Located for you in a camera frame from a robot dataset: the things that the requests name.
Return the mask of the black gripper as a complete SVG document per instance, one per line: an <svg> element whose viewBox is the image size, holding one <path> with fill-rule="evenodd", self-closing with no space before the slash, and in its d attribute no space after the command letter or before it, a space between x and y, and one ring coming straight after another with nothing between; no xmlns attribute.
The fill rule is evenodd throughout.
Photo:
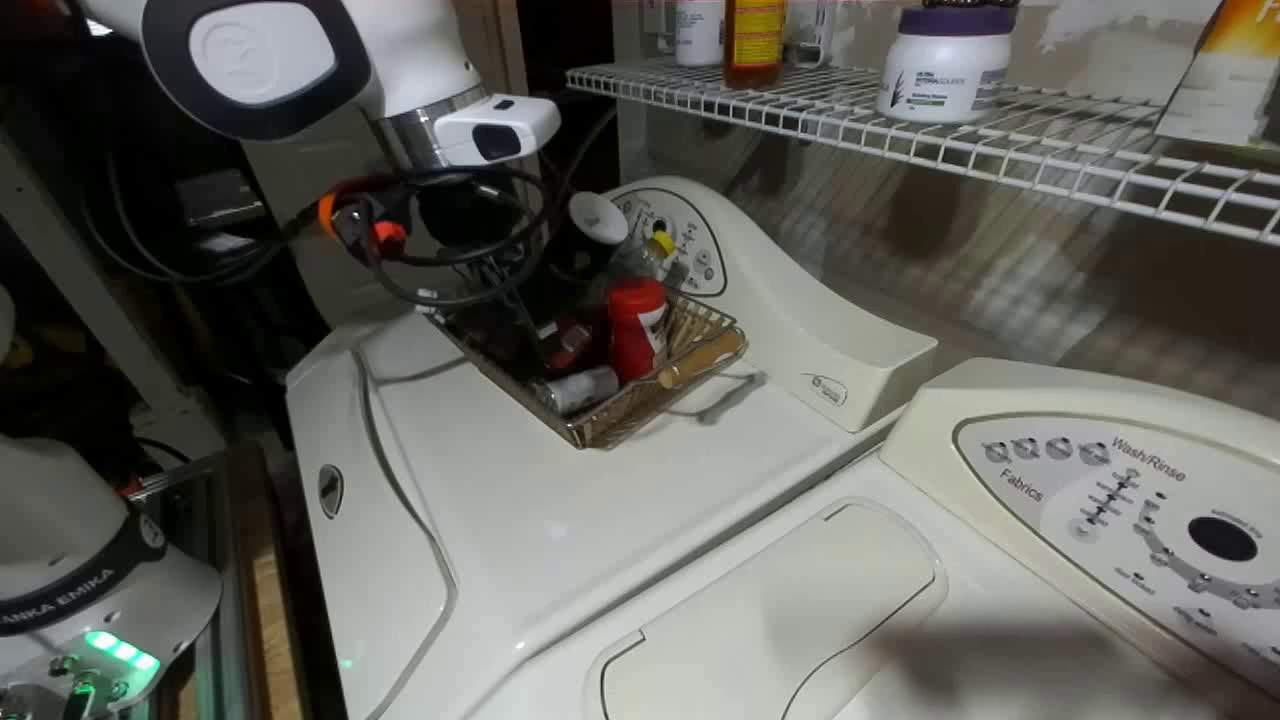
<svg viewBox="0 0 1280 720"><path fill-rule="evenodd" d="M460 278L445 320L514 382L542 373L536 278L564 227L564 183L523 167L440 171L416 183L437 260Z"/></svg>

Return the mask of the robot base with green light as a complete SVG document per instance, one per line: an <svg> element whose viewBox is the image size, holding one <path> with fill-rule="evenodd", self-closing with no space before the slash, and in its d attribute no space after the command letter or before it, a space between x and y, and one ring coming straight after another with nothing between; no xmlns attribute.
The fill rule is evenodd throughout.
<svg viewBox="0 0 1280 720"><path fill-rule="evenodd" d="M217 609L220 574L71 444L0 440L0 720L135 712Z"/></svg>

